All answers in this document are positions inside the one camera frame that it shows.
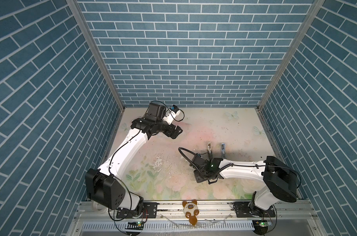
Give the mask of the panda plush toy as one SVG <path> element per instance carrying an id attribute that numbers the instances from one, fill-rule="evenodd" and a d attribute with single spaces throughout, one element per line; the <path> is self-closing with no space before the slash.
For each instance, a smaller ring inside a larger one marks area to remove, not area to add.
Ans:
<path id="1" fill-rule="evenodd" d="M 192 200 L 191 202 L 183 201 L 182 206 L 185 217 L 191 225 L 195 226 L 198 222 L 197 216 L 199 215 L 197 200 Z"/>

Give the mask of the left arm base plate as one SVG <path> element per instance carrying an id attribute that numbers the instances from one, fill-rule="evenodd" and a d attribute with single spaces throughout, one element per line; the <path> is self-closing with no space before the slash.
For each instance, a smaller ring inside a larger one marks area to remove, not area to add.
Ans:
<path id="1" fill-rule="evenodd" d="M 142 205 L 138 206 L 136 210 L 132 210 L 131 213 L 129 209 L 126 208 L 119 208 L 117 210 L 116 218 L 117 219 L 131 219 L 131 218 L 142 218 L 147 219 L 156 218 L 157 213 L 157 202 L 143 202 Z"/>

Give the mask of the beige mini stapler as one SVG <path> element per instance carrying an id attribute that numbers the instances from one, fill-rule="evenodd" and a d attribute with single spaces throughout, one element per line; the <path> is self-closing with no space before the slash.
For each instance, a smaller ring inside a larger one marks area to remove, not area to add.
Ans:
<path id="1" fill-rule="evenodd" d="M 212 159 L 213 153 L 212 153 L 212 144 L 211 143 L 208 143 L 207 153 L 208 153 L 209 159 Z"/>

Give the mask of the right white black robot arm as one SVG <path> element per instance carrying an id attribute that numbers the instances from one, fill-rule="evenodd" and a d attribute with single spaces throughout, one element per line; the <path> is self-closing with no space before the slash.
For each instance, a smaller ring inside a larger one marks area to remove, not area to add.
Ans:
<path id="1" fill-rule="evenodd" d="M 274 156 L 255 162 L 231 161 L 223 158 L 203 159 L 195 154 L 188 160 L 194 169 L 196 182 L 216 183 L 218 179 L 242 179 L 257 181 L 263 187 L 252 194 L 248 206 L 254 216 L 262 216 L 278 201 L 295 203 L 299 177 Z"/>

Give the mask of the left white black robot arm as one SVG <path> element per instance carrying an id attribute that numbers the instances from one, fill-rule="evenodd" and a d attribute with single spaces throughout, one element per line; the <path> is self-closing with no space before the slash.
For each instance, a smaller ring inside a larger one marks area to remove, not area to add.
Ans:
<path id="1" fill-rule="evenodd" d="M 127 209 L 139 215 L 143 208 L 143 198 L 131 193 L 121 178 L 139 149 L 152 137 L 163 133 L 175 139 L 182 129 L 173 121 L 183 112 L 176 105 L 167 107 L 159 101 L 149 104 L 146 113 L 132 121 L 130 130 L 110 157 L 97 169 L 89 169 L 85 175 L 87 196 L 110 210 Z"/>

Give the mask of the blue mini stapler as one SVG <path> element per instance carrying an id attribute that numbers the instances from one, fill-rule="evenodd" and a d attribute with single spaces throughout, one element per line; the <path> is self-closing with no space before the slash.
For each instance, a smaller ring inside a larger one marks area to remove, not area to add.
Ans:
<path id="1" fill-rule="evenodd" d="M 221 144 L 221 158 L 222 158 L 222 159 L 226 159 L 226 155 L 225 155 L 225 144 L 224 144 L 224 143 Z"/>

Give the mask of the aluminium front rail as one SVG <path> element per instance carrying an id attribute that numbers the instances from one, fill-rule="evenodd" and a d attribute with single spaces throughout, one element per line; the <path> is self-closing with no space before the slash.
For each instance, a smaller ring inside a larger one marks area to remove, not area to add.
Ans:
<path id="1" fill-rule="evenodd" d="M 260 217 L 246 217 L 237 218 L 236 213 L 233 209 L 233 203 L 242 200 L 198 200 L 197 206 L 199 208 L 199 215 L 197 219 L 204 220 L 233 220 L 233 219 L 258 219 Z M 157 213 L 156 218 L 147 219 L 151 220 L 183 220 L 188 221 L 183 213 L 182 201 L 157 201 Z M 263 217 L 267 220 L 269 219 L 283 219 L 283 220 L 315 220 L 318 218 L 315 210 L 313 209 L 310 201 L 308 200 L 298 200 L 295 203 L 277 202 L 274 204 L 274 209 L 276 211 L 276 217 Z M 74 220 L 79 221 L 105 221 L 109 220 L 111 216 L 116 216 L 117 212 L 109 212 L 108 209 L 99 209 L 95 207 L 92 202 L 81 202 L 79 209 L 74 217 Z"/>

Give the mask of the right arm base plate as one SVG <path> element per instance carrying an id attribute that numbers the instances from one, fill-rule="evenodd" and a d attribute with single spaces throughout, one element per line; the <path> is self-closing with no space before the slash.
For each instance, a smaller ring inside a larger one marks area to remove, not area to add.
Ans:
<path id="1" fill-rule="evenodd" d="M 269 209 L 263 210 L 258 208 L 252 202 L 248 201 L 239 201 L 233 203 L 233 209 L 236 213 L 237 218 L 246 218 L 246 217 L 276 217 L 276 211 L 273 206 L 270 206 Z"/>

